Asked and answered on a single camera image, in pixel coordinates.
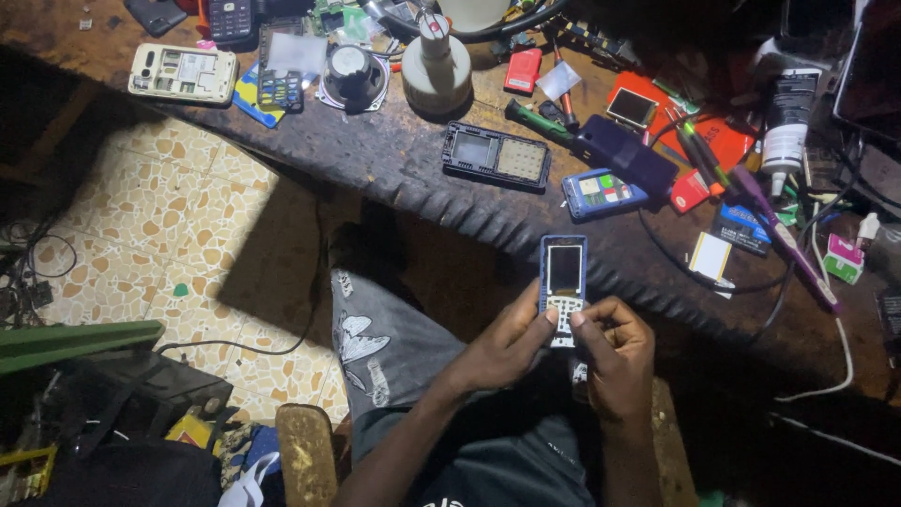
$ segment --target tiled floor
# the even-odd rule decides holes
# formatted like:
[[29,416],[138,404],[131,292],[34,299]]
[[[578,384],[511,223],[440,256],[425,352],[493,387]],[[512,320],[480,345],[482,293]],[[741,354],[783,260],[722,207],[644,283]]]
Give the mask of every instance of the tiled floor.
[[[310,314],[313,209],[309,192],[190,125],[167,119],[116,132],[52,232],[72,243],[77,266],[49,279],[55,300],[41,314],[69,325],[155,318],[167,327],[158,345],[219,339],[283,350]],[[254,248],[238,262],[249,235]],[[39,272],[72,261],[53,237],[36,252]],[[228,297],[226,286],[235,286]],[[239,417],[273,419],[278,405],[297,402],[338,422],[347,413],[343,380],[332,350],[319,345],[327,329],[318,335],[289,355],[234,346],[167,354],[231,382]]]

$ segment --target phone keypad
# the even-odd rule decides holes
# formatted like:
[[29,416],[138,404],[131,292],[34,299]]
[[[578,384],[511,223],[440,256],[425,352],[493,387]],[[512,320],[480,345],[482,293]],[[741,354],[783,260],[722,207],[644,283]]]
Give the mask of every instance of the phone keypad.
[[211,0],[210,33],[214,41],[243,39],[250,35],[253,19],[250,0]]
[[572,335],[569,329],[569,316],[572,312],[579,311],[585,302],[580,298],[567,298],[564,296],[552,296],[548,298],[548,306],[557,307],[560,316],[557,317],[557,332]]

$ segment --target person's right hand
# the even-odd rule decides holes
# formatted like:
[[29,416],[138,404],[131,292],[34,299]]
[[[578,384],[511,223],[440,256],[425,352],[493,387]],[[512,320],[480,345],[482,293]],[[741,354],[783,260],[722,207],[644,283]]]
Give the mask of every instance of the person's right hand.
[[588,393],[602,425],[650,429],[653,330],[619,298],[574,312],[569,323],[594,358]]

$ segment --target glue bottle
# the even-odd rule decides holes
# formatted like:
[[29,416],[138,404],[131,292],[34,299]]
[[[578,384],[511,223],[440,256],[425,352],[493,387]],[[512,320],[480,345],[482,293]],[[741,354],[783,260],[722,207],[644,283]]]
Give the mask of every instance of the glue bottle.
[[801,171],[807,122],[821,73],[820,69],[787,69],[776,79],[760,166],[772,177],[773,197],[782,195],[788,174]]

